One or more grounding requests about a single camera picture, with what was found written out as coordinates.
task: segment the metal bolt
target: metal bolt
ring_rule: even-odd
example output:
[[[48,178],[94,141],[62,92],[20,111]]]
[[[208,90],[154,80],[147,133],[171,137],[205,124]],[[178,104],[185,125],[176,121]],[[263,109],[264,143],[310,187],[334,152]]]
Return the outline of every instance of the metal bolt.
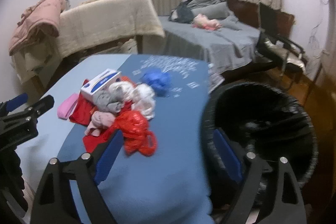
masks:
[[[81,155],[82,160],[88,160],[90,157],[90,153],[84,153],[83,155]]]
[[[283,163],[283,164],[286,164],[288,162],[288,159],[285,158],[285,157],[281,157],[280,158],[280,161]]]
[[[253,153],[253,152],[248,152],[247,154],[246,154],[246,156],[249,158],[249,159],[254,159],[255,158],[255,153]]]
[[[58,160],[56,158],[52,158],[49,161],[49,163],[52,164],[52,165],[56,164],[57,162],[58,162]]]

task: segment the blue table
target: blue table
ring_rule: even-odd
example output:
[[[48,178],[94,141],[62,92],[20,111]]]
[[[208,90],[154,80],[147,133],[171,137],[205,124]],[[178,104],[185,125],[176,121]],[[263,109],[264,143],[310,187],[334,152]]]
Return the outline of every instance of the blue table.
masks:
[[[92,56],[67,73],[50,89],[55,107],[38,123],[39,136],[18,147],[21,167],[34,190],[48,160],[74,160],[83,153],[84,127],[57,119],[56,109],[85,78],[106,68],[121,70],[138,82],[150,68],[159,67],[172,75],[169,97],[156,98],[156,116],[150,130],[158,148],[152,157],[135,153],[128,157],[123,148],[100,192],[120,223],[213,223],[211,203],[200,151],[199,127],[208,99],[208,67],[205,62],[179,57],[147,55]],[[77,210],[89,224],[78,188],[72,182]]]

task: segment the floor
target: floor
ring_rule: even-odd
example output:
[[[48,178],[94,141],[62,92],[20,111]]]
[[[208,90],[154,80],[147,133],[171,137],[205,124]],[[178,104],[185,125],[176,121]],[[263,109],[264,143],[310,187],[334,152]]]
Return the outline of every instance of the floor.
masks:
[[[244,80],[263,82],[276,86],[279,75],[280,71],[275,68],[267,72],[252,73]],[[289,84],[290,78],[284,76],[281,85],[287,87]],[[309,84],[308,80],[302,79],[299,83],[294,83],[288,93],[303,105]],[[334,85],[327,80],[323,80],[320,83],[320,87],[313,87],[304,105],[305,110],[311,117],[319,144],[319,162],[312,178],[302,191],[305,204],[311,204],[312,206],[309,223],[315,223],[318,216],[323,212],[331,198],[333,188],[335,108],[330,96],[326,92],[326,88],[328,90],[335,90]]]

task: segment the pink cloth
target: pink cloth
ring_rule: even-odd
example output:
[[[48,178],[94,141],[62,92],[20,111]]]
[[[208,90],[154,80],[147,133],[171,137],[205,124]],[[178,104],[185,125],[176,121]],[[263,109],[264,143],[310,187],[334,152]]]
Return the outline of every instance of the pink cloth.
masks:
[[[85,130],[85,135],[92,135],[99,137],[100,130],[109,128],[115,120],[115,116],[109,112],[96,111],[91,118],[91,122],[87,129]]]
[[[57,116],[60,119],[67,120],[71,114],[71,111],[75,107],[78,101],[79,94],[74,93],[68,99],[66,99],[61,105],[57,108]]]
[[[209,20],[207,16],[199,14],[194,18],[193,27],[214,31],[220,29],[222,25],[217,19]]]
[[[40,0],[27,8],[9,42],[9,55],[38,43],[41,35],[59,36],[59,15],[64,9],[64,0]]]

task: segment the chair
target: chair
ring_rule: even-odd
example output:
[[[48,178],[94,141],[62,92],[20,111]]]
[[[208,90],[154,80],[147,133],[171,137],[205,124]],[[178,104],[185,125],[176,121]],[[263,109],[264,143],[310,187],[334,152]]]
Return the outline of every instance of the chair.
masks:
[[[273,61],[277,67],[281,68],[278,85],[286,70],[295,74],[289,87],[285,89],[289,90],[297,77],[302,73],[305,73],[305,65],[307,64],[308,59],[303,47],[278,33],[276,13],[277,11],[273,10],[271,7],[259,2],[258,20],[260,37],[256,48],[260,54]],[[277,41],[282,42],[283,46],[277,45]]]

